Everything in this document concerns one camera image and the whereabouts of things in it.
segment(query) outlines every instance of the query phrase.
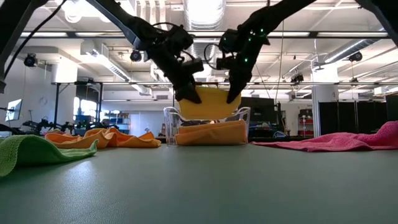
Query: gray table surface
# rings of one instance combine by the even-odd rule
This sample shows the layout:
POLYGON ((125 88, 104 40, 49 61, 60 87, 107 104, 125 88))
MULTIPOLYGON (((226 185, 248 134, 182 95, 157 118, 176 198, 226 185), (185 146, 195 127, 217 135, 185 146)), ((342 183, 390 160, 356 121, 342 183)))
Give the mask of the gray table surface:
POLYGON ((0 223, 398 223, 398 151, 110 149, 0 179, 0 223))

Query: green towel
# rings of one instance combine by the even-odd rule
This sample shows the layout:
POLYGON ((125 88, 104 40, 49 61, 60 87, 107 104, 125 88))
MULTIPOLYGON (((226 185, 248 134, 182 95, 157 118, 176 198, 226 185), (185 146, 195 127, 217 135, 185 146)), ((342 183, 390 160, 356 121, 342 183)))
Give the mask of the green towel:
POLYGON ((96 140, 88 149, 59 149, 38 136, 11 136, 0 139, 0 177, 15 166, 58 164, 75 161, 97 152, 96 140))

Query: computer screen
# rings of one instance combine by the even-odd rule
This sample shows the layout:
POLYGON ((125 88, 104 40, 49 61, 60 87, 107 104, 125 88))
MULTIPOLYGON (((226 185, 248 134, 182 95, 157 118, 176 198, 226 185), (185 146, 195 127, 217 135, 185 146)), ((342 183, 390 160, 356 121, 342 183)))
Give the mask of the computer screen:
POLYGON ((22 99, 14 100, 8 103, 6 121, 15 121, 19 119, 22 108, 22 99))
POLYGON ((250 107, 250 121, 277 123, 275 100, 270 98, 242 97, 240 108, 250 107))

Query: clear plastic container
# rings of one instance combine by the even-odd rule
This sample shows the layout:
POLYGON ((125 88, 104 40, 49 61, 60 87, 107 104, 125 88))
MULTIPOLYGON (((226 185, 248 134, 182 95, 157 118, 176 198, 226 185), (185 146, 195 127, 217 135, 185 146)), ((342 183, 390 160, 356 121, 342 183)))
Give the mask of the clear plastic container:
POLYGON ((203 120, 203 119, 185 119, 181 116, 178 109, 174 107, 166 107, 163 109, 166 124, 166 142, 169 146, 176 146, 175 135, 178 134, 178 128, 182 126, 194 126, 210 123, 223 123, 228 121, 244 120, 246 123, 246 136, 249 132, 250 108, 244 107, 236 110, 231 116, 219 120, 203 120))

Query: pink towel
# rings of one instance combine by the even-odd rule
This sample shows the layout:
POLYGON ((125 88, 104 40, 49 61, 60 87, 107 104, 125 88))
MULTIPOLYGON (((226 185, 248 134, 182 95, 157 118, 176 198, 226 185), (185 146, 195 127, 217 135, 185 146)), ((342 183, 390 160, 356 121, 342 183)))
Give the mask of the pink towel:
POLYGON ((333 133, 292 142, 254 142, 260 146, 306 152, 344 152, 398 149, 398 121, 389 121, 376 134, 333 133))

